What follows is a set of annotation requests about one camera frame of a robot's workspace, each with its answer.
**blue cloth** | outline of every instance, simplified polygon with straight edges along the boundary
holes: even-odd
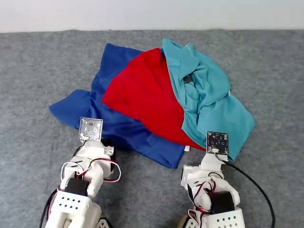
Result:
[[[184,109],[183,131],[202,147],[207,131],[228,133],[229,158],[234,160],[255,121],[230,94],[228,77],[192,44],[183,47],[163,39],[162,48],[174,94]]]
[[[79,129],[81,116],[103,119],[102,136],[109,138],[116,148],[135,150],[168,168],[177,168],[185,146],[149,132],[141,122],[101,102],[111,80],[140,53],[131,48],[107,44],[101,68],[92,81],[92,91],[75,90],[49,109],[57,119],[76,129]]]

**gray carpet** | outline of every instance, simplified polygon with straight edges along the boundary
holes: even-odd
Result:
[[[37,227],[60,168],[79,145],[77,131],[48,106],[77,88],[90,89],[107,42],[148,50],[162,38],[191,42],[231,80],[231,92],[253,114],[256,128],[235,164],[272,200],[277,228],[304,224],[304,31],[100,31],[0,34],[0,221],[3,228]],[[123,175],[96,197],[115,228],[174,228],[191,208],[180,186],[185,153],[170,170],[118,151]],[[270,227],[260,192],[229,167],[227,180],[241,197],[247,228]]]

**red cloth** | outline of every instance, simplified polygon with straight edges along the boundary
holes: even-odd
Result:
[[[175,98],[167,63],[159,48],[141,53],[116,76],[103,103],[139,120],[151,132],[181,145],[205,150],[181,129],[184,111]]]

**cloth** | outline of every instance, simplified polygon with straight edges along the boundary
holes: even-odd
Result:
[[[103,119],[102,136],[109,138],[116,148],[135,150],[168,168],[177,168],[185,146],[151,133],[140,121],[101,102],[112,79],[140,53],[131,48],[107,44],[100,70],[92,81],[92,91],[75,90],[49,109],[57,119],[76,129],[79,129],[81,116]]]
[[[131,60],[112,80],[103,103],[141,121],[151,132],[169,141],[205,150],[181,129],[184,111],[174,96],[166,59],[159,48]]]
[[[184,109],[183,131],[206,146],[206,132],[228,133],[229,157],[234,160],[255,126],[252,115],[230,94],[221,68],[192,44],[182,47],[162,41],[174,94]]]

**teal shirt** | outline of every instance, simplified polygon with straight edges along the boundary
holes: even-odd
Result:
[[[192,44],[183,47],[163,39],[162,48],[175,97],[184,110],[183,131],[202,147],[207,131],[228,133],[229,158],[235,160],[255,121],[230,94],[228,77]]]

